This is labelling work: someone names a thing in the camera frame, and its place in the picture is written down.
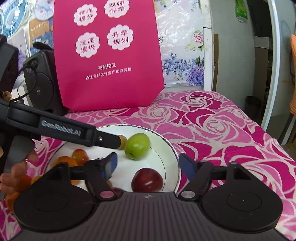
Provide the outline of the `person's left hand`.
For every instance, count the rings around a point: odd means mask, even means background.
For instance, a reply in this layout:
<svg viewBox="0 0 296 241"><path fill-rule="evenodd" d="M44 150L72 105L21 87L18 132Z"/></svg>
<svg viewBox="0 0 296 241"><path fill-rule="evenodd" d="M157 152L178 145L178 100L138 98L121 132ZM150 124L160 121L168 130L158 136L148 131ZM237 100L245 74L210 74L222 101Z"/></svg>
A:
<svg viewBox="0 0 296 241"><path fill-rule="evenodd" d="M27 160L37 161L38 155L32 150L20 163L12 166L10 173L1 174L1 192L4 194L13 194L19 184L20 178L27 173Z"/></svg>

